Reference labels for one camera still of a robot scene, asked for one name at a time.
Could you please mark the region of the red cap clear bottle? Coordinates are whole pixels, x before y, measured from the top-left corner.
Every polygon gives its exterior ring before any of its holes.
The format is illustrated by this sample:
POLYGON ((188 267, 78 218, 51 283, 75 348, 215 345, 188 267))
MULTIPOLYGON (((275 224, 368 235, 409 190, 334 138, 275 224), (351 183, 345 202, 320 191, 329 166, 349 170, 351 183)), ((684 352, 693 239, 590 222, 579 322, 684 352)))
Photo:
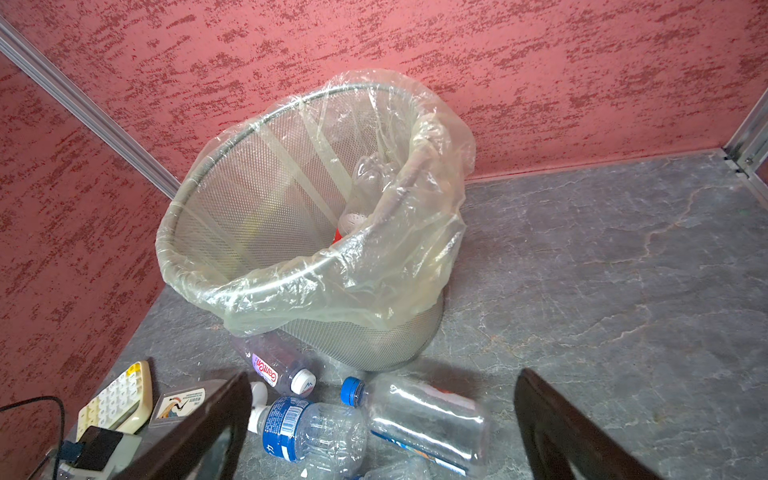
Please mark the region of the red cap clear bottle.
POLYGON ((367 225, 384 191, 396 179, 398 165, 379 153, 361 157, 353 170, 352 188, 339 218, 333 243, 367 225))

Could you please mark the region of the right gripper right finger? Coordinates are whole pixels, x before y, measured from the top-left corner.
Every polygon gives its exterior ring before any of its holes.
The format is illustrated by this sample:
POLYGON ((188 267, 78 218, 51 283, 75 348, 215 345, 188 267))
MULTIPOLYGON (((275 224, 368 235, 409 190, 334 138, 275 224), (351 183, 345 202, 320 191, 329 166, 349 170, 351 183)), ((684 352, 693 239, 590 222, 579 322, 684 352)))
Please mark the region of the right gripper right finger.
POLYGON ((514 407, 535 479, 657 479, 534 370, 520 371, 514 407))

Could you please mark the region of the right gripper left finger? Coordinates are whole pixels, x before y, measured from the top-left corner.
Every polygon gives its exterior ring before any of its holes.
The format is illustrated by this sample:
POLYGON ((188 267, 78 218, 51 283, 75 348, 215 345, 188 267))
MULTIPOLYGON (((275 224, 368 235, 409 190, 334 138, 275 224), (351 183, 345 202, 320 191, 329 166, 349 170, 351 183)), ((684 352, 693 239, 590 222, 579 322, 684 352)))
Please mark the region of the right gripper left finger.
POLYGON ((247 436, 251 390, 235 374, 192 415, 171 429, 150 430, 118 479, 232 479, 247 436))

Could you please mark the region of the blue label crushed bottle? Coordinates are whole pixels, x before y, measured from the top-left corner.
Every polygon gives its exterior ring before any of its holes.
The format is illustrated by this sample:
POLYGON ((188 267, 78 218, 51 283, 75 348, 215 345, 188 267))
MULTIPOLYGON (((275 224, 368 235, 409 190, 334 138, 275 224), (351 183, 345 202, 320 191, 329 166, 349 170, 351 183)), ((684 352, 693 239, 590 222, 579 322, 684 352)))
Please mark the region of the blue label crushed bottle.
POLYGON ((354 480, 431 480, 427 461, 409 457, 396 463, 369 470, 354 480))

